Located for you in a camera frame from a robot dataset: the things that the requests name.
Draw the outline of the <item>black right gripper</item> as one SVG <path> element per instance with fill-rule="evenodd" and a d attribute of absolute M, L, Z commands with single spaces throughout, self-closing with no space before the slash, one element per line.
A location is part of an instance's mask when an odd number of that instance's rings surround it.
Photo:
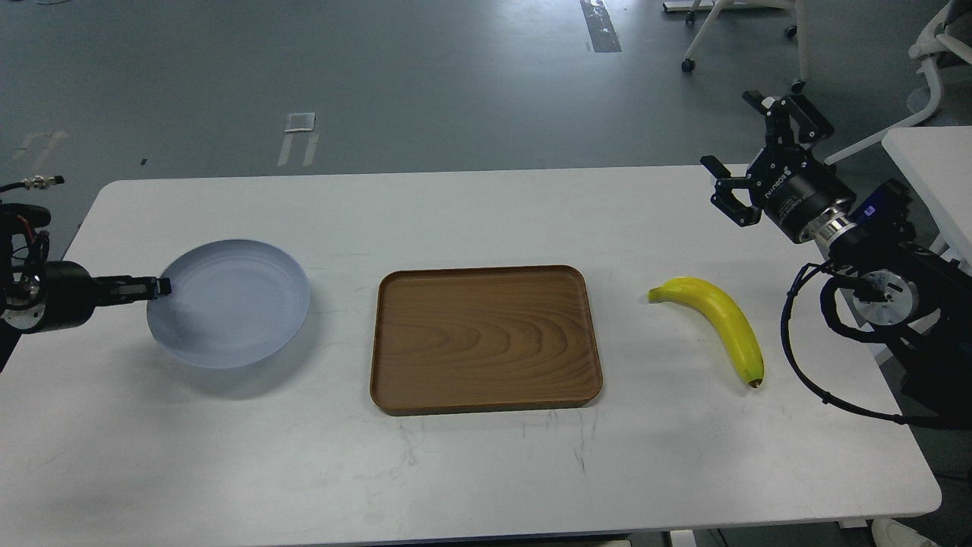
<path fill-rule="evenodd" d="M 742 98 L 762 115 L 763 145 L 749 178 L 733 176 L 715 156 L 702 156 L 701 165 L 715 180 L 709 201 L 739 227 L 756 225 L 764 212 L 792 242 L 805 242 L 811 221 L 828 209 L 847 212 L 857 199 L 811 151 L 835 128 L 802 94 L 776 97 L 746 90 Z M 750 191 L 751 204 L 744 204 L 736 190 Z"/>

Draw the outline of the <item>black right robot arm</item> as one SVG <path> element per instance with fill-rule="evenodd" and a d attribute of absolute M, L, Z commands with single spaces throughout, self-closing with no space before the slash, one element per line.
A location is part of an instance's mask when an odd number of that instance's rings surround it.
<path fill-rule="evenodd" d="M 833 127 L 804 96 L 743 100 L 765 121 L 765 143 L 743 175 L 714 156 L 700 160 L 714 176 L 711 202 L 747 227 L 767 217 L 799 245 L 816 242 L 820 264 L 805 264 L 787 291 L 781 345 L 791 369 L 822 402 L 865 418 L 938 430 L 970 429 L 970 276 L 958 262 L 914 243 L 907 219 L 910 198 L 895 181 L 861 207 L 829 166 L 813 156 Z M 822 316 L 835 333 L 883 345 L 902 364 L 903 395 L 926 416 L 881 413 L 839 398 L 801 370 L 791 346 L 791 315 L 799 291 L 816 275 Z"/>

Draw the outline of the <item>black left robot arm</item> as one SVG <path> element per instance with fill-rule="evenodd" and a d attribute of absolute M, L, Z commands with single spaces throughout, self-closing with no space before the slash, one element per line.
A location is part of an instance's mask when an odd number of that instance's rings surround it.
<path fill-rule="evenodd" d="M 80 264 L 51 259 L 51 211 L 1 204 L 2 364 L 20 338 L 79 327 L 95 309 L 153 301 L 172 293 L 166 277 L 94 277 Z"/>

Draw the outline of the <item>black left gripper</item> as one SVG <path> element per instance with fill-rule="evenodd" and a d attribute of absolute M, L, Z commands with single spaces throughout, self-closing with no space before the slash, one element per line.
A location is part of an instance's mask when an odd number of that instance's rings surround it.
<path fill-rule="evenodd" d="M 48 262 L 27 277 L 37 294 L 2 312 L 2 323 L 21 334 L 58 331 L 84 324 L 96 307 L 159 300 L 172 294 L 170 278 L 91 277 L 74 262 Z"/>

